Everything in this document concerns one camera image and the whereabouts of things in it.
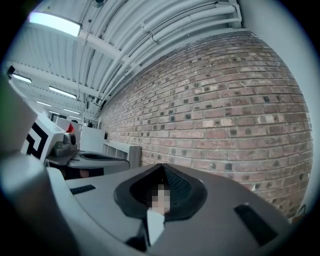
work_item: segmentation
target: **red brick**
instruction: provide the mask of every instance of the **red brick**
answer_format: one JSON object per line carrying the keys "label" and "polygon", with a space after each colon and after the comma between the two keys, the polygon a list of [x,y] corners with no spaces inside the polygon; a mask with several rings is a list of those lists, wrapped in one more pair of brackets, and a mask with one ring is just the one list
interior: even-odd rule
{"label": "red brick", "polygon": [[111,140],[142,147],[142,165],[193,166],[256,186],[287,216],[300,206],[313,160],[308,108],[283,61],[249,32],[164,56],[100,116]]}
{"label": "red brick", "polygon": [[304,129],[306,131],[310,131],[312,129],[311,123],[309,121],[308,122],[304,122]]}
{"label": "red brick", "polygon": [[205,130],[205,137],[207,139],[225,139],[227,132],[225,129],[207,129]]}
{"label": "red brick", "polygon": [[193,140],[181,140],[181,139],[179,139],[179,140],[176,141],[176,147],[190,149],[190,148],[193,147],[193,143],[194,143]]}
{"label": "red brick", "polygon": [[176,128],[178,130],[193,129],[194,128],[194,122],[193,121],[178,122],[176,124]]}
{"label": "red brick", "polygon": [[287,116],[288,122],[301,122],[301,121],[307,121],[308,117],[306,113],[290,113]]}
{"label": "red brick", "polygon": [[235,149],[236,142],[234,140],[195,140],[194,147],[196,149]]}
{"label": "red brick", "polygon": [[256,139],[239,139],[237,141],[237,148],[239,150],[250,150],[257,148],[257,140]]}
{"label": "red brick", "polygon": [[198,103],[198,104],[193,104],[193,110],[206,110],[210,108],[221,108],[221,107],[226,107],[226,106],[231,106],[231,101],[229,98],[225,99],[216,99],[216,100],[211,100],[209,102],[204,102],[204,103]]}
{"label": "red brick", "polygon": [[203,118],[203,114],[202,112],[194,112],[191,113],[191,119],[202,119]]}
{"label": "red brick", "polygon": [[166,123],[164,125],[165,130],[175,130],[176,129],[176,124],[175,123]]}
{"label": "red brick", "polygon": [[170,138],[204,138],[203,130],[191,130],[191,131],[170,131]]}
{"label": "red brick", "polygon": [[272,170],[277,168],[283,168],[288,165],[287,158],[279,158],[274,160],[266,160],[260,161],[257,165],[257,171],[264,171],[264,170]]}
{"label": "red brick", "polygon": [[178,106],[176,108],[176,113],[183,113],[183,112],[189,112],[191,111],[192,107],[191,105],[185,105],[185,106]]}
{"label": "red brick", "polygon": [[289,136],[290,144],[297,144],[297,143],[308,141],[310,139],[311,139],[310,132],[290,134],[290,136]]}
{"label": "red brick", "polygon": [[174,152],[178,156],[187,158],[199,158],[204,159],[206,157],[206,152],[203,150],[191,150],[191,149],[174,149]]}
{"label": "red brick", "polygon": [[237,117],[236,123],[238,126],[254,126],[256,124],[254,117]]}
{"label": "red brick", "polygon": [[305,102],[304,97],[302,95],[292,95],[291,98],[294,103],[304,103]]}
{"label": "red brick", "polygon": [[283,133],[282,125],[269,125],[267,130],[269,135],[280,135]]}
{"label": "red brick", "polygon": [[276,124],[286,122],[286,116],[283,114],[266,114],[256,117],[256,123],[258,125]]}
{"label": "red brick", "polygon": [[204,112],[205,118],[221,118],[224,116],[223,109],[213,109]]}
{"label": "red brick", "polygon": [[289,144],[289,137],[287,135],[258,139],[259,148],[269,148],[286,144]]}
{"label": "red brick", "polygon": [[203,101],[209,101],[209,100],[215,100],[215,99],[219,99],[218,92],[206,93],[202,96]]}
{"label": "red brick", "polygon": [[169,122],[169,116],[158,117],[159,124],[168,123],[168,122]]}
{"label": "red brick", "polygon": [[161,146],[169,146],[174,147],[176,145],[176,141],[173,139],[157,139],[152,138],[150,144],[152,145],[161,145]]}
{"label": "red brick", "polygon": [[254,127],[238,127],[238,128],[229,128],[228,136],[231,138],[234,137],[255,137],[255,136],[264,136],[267,135],[266,127],[254,126]]}
{"label": "red brick", "polygon": [[250,99],[248,97],[235,97],[231,99],[231,103],[233,106],[237,105],[249,105]]}
{"label": "red brick", "polygon": [[269,149],[269,158],[280,158],[283,155],[284,155],[284,150],[282,147]]}
{"label": "red brick", "polygon": [[227,158],[227,154],[225,151],[207,151],[206,158],[214,160],[225,160]]}
{"label": "red brick", "polygon": [[259,160],[267,159],[267,150],[241,150],[228,152],[228,160]]}
{"label": "red brick", "polygon": [[168,162],[175,165],[191,167],[192,160],[190,158],[171,156]]}
{"label": "red brick", "polygon": [[273,114],[278,112],[277,105],[265,104],[263,105],[263,111],[265,114]]}

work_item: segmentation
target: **black vent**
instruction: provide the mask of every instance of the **black vent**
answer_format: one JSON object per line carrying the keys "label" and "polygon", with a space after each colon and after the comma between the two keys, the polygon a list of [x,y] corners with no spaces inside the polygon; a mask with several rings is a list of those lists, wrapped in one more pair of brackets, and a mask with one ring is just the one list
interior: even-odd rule
{"label": "black vent", "polygon": [[80,186],[80,187],[75,187],[75,188],[70,188],[70,191],[73,195],[84,193],[90,190],[95,190],[96,187],[93,185],[87,185],[87,186]]}
{"label": "black vent", "polygon": [[90,160],[115,160],[114,157],[109,157],[101,154],[81,154],[80,157]]}
{"label": "black vent", "polygon": [[260,246],[269,243],[278,234],[248,205],[234,208]]}

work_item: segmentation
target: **ceiling light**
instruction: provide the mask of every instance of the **ceiling light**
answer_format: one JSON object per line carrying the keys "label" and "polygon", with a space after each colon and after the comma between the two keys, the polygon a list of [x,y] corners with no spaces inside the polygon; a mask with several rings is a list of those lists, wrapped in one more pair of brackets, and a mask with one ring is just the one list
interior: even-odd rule
{"label": "ceiling light", "polygon": [[51,113],[53,113],[53,114],[56,114],[56,115],[60,115],[59,113],[53,112],[53,111],[50,111],[50,110],[49,110],[49,112],[51,112]]}
{"label": "ceiling light", "polygon": [[43,105],[46,105],[46,106],[49,106],[49,107],[51,107],[51,105],[50,105],[50,104],[47,104],[47,103],[43,103],[43,102],[40,102],[40,101],[36,101],[36,102],[38,102],[38,103],[40,103],[40,104],[43,104]]}
{"label": "ceiling light", "polygon": [[29,22],[60,30],[74,37],[77,37],[81,30],[81,24],[48,13],[32,12]]}
{"label": "ceiling light", "polygon": [[74,95],[74,94],[72,94],[72,93],[69,93],[69,92],[66,92],[66,91],[64,91],[64,90],[60,90],[60,89],[54,88],[54,87],[52,87],[52,86],[49,86],[49,89],[50,89],[51,91],[56,92],[56,93],[69,96],[69,97],[71,97],[71,98],[73,98],[73,99],[76,99],[76,98],[77,98],[77,96]]}
{"label": "ceiling light", "polygon": [[27,83],[32,83],[31,79],[28,78],[28,77],[25,77],[23,75],[19,75],[19,74],[12,74],[12,76],[15,78],[15,79],[19,79],[21,81],[24,81],[24,82],[27,82]]}
{"label": "ceiling light", "polygon": [[76,111],[72,111],[72,110],[69,110],[69,109],[66,109],[66,108],[64,108],[64,110],[80,115],[80,113],[79,113],[79,112],[76,112]]}
{"label": "ceiling light", "polygon": [[72,116],[72,115],[69,115],[69,117],[82,120],[81,118],[79,118],[79,117],[75,117],[75,116]]}

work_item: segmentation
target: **gray surface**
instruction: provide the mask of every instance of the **gray surface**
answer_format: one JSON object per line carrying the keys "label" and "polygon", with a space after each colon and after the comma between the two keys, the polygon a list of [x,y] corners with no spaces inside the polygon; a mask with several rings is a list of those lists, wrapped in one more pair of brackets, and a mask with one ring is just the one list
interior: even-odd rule
{"label": "gray surface", "polygon": [[[154,255],[260,255],[251,233],[234,212],[238,205],[249,205],[279,234],[286,233],[289,223],[281,213],[239,183],[207,172],[173,165],[201,180],[207,189],[202,208],[190,219],[166,222],[164,232],[148,252]],[[277,239],[268,243],[271,247]]]}
{"label": "gray surface", "polygon": [[84,159],[80,157],[82,154],[98,154],[96,152],[88,152],[88,151],[78,151],[72,159],[69,161],[68,166],[70,168],[76,169],[96,169],[103,168],[104,174],[112,174],[118,173],[122,171],[126,171],[129,169],[129,163],[127,161],[119,160],[95,160],[95,159]]}
{"label": "gray surface", "polygon": [[125,242],[137,235],[141,221],[125,216],[114,200],[114,191],[120,183],[147,169],[143,167],[98,177],[70,179],[65,183],[70,189],[86,185],[95,186],[94,190],[76,194],[75,199],[99,226]]}
{"label": "gray surface", "polygon": [[[83,256],[144,256],[145,254],[125,246],[83,209],[74,195],[71,194],[61,172],[55,168],[47,168],[52,191],[57,205],[77,240],[80,255]],[[94,178],[69,180],[84,182]]]}
{"label": "gray surface", "polygon": [[[94,185],[96,189],[75,195],[75,199],[103,229],[122,241],[137,234],[140,221],[125,216],[114,200],[114,190],[121,182],[153,165],[117,174],[86,179],[67,180],[69,188]],[[262,255],[277,244],[290,230],[287,219],[239,183],[225,177],[172,165],[201,180],[208,192],[202,208],[190,219],[166,222],[164,232],[148,250],[152,255]],[[234,208],[248,203],[279,236],[259,247],[258,243],[235,214]]]}
{"label": "gray surface", "polygon": [[55,156],[52,153],[50,155],[48,155],[45,159],[52,164],[55,164],[57,166],[65,166],[68,164],[68,162],[70,161],[70,159],[74,156],[76,152],[72,152],[68,155],[64,155],[64,156]]}
{"label": "gray surface", "polygon": [[39,159],[20,153],[0,159],[0,183],[1,192],[20,220],[41,238],[34,254],[46,248],[42,247],[45,240],[52,255],[78,255],[76,240],[58,208],[47,170]]}

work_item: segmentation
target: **ceiling beam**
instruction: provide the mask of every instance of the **ceiling beam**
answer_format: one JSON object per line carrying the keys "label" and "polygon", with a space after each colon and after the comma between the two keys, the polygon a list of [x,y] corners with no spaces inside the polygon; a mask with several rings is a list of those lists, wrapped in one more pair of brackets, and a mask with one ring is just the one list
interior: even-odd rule
{"label": "ceiling beam", "polygon": [[[80,34],[78,35],[77,38],[79,39],[79,41],[82,41],[82,42],[87,40],[87,44],[91,48],[102,53],[103,55],[108,56],[109,58],[111,58],[113,60],[116,59],[121,54],[121,51],[118,50],[113,45],[111,45],[110,43],[107,43],[106,41],[100,39],[99,37],[97,37],[91,33],[89,33],[89,35],[88,35],[88,33],[86,31],[81,30]],[[125,62],[129,62],[130,59],[131,58],[129,56],[125,55],[121,59],[120,64],[123,64]],[[130,67],[132,68],[135,65],[136,65],[136,62],[134,61],[130,64]]]}
{"label": "ceiling beam", "polygon": [[[9,65],[13,65],[15,67],[15,69],[19,72],[22,73],[26,73],[44,80],[48,80],[51,82],[55,82],[58,83],[60,85],[69,87],[73,90],[78,90],[78,84],[76,82],[73,82],[71,80],[65,79],[63,77],[57,76],[55,74],[51,74],[48,73],[46,71],[42,71],[40,69],[31,67],[31,66],[27,66],[27,65],[23,65],[14,61],[7,61],[7,63],[9,63]],[[82,84],[79,84],[79,89],[82,93],[88,94],[88,95],[92,95],[92,96],[96,96],[97,95],[97,91],[95,89],[89,88],[87,86],[84,86]]]}

